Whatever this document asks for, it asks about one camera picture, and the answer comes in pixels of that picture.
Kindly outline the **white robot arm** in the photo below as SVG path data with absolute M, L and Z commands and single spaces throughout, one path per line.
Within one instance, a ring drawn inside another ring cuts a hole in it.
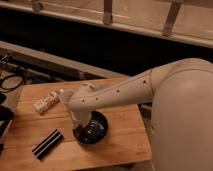
M 188 58 L 77 95 L 73 111 L 147 103 L 153 171 L 213 171 L 213 63 Z

